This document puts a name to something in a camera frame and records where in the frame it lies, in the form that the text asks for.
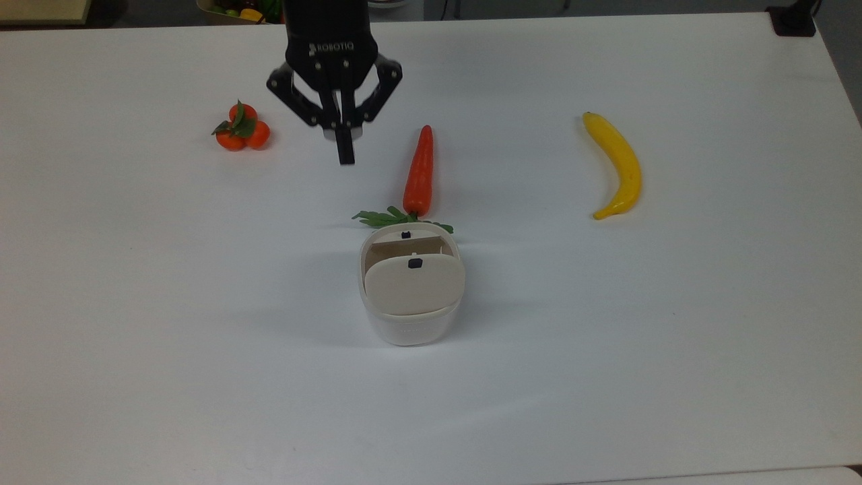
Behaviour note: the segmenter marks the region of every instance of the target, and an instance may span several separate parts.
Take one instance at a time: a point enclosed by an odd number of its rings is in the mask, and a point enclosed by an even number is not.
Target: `white container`
[[[376,230],[359,253],[359,293],[386,342],[419,345],[442,337],[464,295],[465,270],[455,240],[430,223]]]

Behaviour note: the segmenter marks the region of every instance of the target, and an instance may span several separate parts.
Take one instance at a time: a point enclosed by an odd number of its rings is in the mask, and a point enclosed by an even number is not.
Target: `toy carrot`
[[[390,205],[388,212],[361,211],[353,216],[354,219],[374,228],[387,225],[424,222],[437,224],[441,228],[453,233],[454,229],[448,224],[433,223],[431,221],[419,221],[419,217],[428,213],[431,207],[431,185],[434,176],[434,133],[431,127],[425,125],[419,134],[419,143],[416,144],[416,153],[410,164],[410,172],[407,176],[407,185],[404,187],[404,199],[401,212],[394,205]]]
[[[422,217],[431,207],[431,181],[434,177],[434,133],[425,125],[419,134],[419,143],[410,164],[407,186],[404,187],[402,205],[408,214]]]

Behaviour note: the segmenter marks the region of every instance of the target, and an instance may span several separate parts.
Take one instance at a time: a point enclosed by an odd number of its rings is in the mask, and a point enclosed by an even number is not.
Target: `green leaf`
[[[218,126],[216,126],[215,129],[213,130],[213,132],[210,134],[215,135],[216,133],[218,133],[220,131],[227,131],[227,129],[229,127],[230,127],[230,123],[227,121],[223,121],[223,122],[219,123]]]
[[[258,125],[258,120],[255,118],[246,118],[236,123],[234,120],[234,127],[231,129],[231,134],[233,136],[239,136],[239,138],[248,138],[254,133],[254,128]]]
[[[389,211],[389,213],[392,214],[393,216],[398,217],[399,219],[403,219],[403,218],[407,217],[403,212],[399,211],[398,208],[395,207],[394,205],[390,205],[389,207],[386,208],[386,210]]]
[[[242,105],[239,99],[236,100],[236,118],[231,128],[236,129],[246,119],[246,107]]]
[[[371,219],[360,219],[359,221],[365,225],[370,225],[371,227],[384,227],[390,225],[390,223],[385,221],[372,221]]]
[[[360,211],[359,214],[353,216],[353,218],[362,217],[365,219],[371,219],[373,221],[385,221],[388,223],[394,223],[398,219],[391,214],[387,214],[385,212],[371,212],[371,211]]]
[[[432,222],[432,221],[423,221],[423,222],[424,222],[424,223],[429,223],[429,224],[433,224],[433,225],[440,226],[441,228],[445,229],[445,230],[446,230],[446,232],[448,232],[449,234],[455,234],[455,228],[454,228],[454,227],[452,227],[452,226],[451,226],[451,225],[449,225],[449,224],[440,224],[440,223],[435,223],[435,222]]]

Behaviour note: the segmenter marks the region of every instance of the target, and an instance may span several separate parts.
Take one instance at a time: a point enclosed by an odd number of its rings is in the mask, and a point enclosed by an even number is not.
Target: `toy banana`
[[[587,133],[613,162],[620,177],[620,186],[616,189],[616,194],[606,207],[593,214],[593,218],[602,220],[607,216],[628,212],[640,196],[638,157],[614,125],[603,117],[587,111],[584,113],[584,126],[587,128]]]

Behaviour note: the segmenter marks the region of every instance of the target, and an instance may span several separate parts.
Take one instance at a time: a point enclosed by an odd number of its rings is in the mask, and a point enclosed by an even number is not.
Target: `black object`
[[[798,0],[790,7],[767,7],[772,28],[782,37],[814,37],[817,28],[811,10],[820,0]]]
[[[378,52],[365,0],[284,0],[287,23],[285,63],[266,85],[309,126],[321,125],[334,139],[341,165],[352,165],[353,140],[362,123],[373,121],[401,81],[401,65]],[[356,105],[354,91],[377,68],[378,85]],[[317,105],[297,90],[294,72],[317,91]],[[340,94],[338,105],[336,92]]]

